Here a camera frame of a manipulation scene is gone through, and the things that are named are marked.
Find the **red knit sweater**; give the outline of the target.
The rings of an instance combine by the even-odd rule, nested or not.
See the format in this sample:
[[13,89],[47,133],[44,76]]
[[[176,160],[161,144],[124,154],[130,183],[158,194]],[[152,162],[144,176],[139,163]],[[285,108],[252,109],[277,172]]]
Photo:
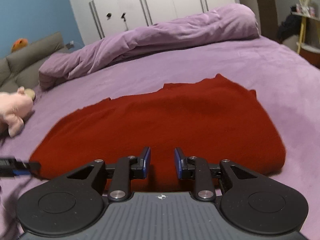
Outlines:
[[222,75],[197,83],[167,83],[154,93],[105,99],[65,116],[30,160],[53,179],[95,159],[115,163],[151,149],[148,177],[135,191],[177,191],[174,150],[209,163],[229,159],[261,174],[279,171],[286,150],[255,90]]

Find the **orange plush toy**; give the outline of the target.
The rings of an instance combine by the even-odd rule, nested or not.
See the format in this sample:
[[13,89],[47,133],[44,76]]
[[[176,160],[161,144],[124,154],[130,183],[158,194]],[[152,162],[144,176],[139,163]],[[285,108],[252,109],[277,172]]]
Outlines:
[[19,38],[17,39],[11,48],[11,53],[18,51],[28,45],[28,40],[26,38]]

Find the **pink plush pig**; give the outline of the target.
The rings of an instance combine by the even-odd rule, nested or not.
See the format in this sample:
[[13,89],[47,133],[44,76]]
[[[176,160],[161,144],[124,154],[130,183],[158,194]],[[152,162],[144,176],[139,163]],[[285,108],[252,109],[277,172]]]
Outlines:
[[1,92],[1,134],[8,131],[12,138],[22,131],[34,100],[35,92],[29,88],[19,87],[15,93]]

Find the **purple rolled duvet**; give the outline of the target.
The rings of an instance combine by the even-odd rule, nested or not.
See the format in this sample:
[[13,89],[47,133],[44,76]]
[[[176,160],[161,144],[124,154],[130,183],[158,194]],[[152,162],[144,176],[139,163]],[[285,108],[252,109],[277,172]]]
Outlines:
[[47,90],[144,54],[258,37],[254,12],[243,4],[229,4],[209,12],[125,31],[73,53],[55,53],[39,68],[39,86]]

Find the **purple bed sheet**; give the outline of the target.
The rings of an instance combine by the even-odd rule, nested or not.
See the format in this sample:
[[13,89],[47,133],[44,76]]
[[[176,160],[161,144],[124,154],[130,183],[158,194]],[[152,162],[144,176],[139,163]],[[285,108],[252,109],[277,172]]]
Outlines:
[[319,239],[319,70],[267,38],[227,41],[126,60],[38,92],[23,132],[1,140],[1,157],[27,160],[65,115],[104,98],[144,94],[165,83],[196,83],[221,74],[257,93],[286,147],[275,180],[304,194],[309,214],[302,233]]

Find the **black clothing pile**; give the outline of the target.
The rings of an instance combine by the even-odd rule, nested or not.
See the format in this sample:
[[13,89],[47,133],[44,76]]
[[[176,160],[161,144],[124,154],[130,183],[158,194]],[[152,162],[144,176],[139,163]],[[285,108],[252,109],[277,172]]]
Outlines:
[[276,39],[278,43],[283,43],[285,40],[293,35],[300,33],[300,26],[302,17],[298,15],[288,15],[287,18],[281,22],[278,27]]

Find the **grey padded headboard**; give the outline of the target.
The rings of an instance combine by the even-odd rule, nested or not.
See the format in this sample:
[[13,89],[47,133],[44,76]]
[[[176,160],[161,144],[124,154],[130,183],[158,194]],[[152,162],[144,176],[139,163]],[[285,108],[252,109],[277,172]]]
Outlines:
[[35,41],[1,59],[1,91],[13,93],[19,87],[39,84],[39,68],[54,53],[69,53],[60,32]]

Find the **white wardrobe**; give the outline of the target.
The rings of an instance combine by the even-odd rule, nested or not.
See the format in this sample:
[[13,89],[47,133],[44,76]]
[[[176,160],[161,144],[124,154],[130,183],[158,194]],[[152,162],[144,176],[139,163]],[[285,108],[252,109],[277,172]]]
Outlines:
[[70,0],[84,44],[239,0]]

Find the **cream dried flower bouquet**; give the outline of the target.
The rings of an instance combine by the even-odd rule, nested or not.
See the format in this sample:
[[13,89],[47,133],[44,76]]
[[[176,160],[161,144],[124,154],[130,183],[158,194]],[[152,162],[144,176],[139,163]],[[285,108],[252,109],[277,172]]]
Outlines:
[[296,12],[312,17],[314,15],[314,10],[309,5],[310,1],[311,0],[299,0],[299,3],[296,5]]

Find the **brown wooden door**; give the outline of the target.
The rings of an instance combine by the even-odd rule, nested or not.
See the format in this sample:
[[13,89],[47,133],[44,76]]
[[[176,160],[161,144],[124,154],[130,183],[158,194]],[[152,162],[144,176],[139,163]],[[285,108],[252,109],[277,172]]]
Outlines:
[[276,40],[278,30],[278,15],[275,0],[257,0],[260,18],[261,34],[271,40]]

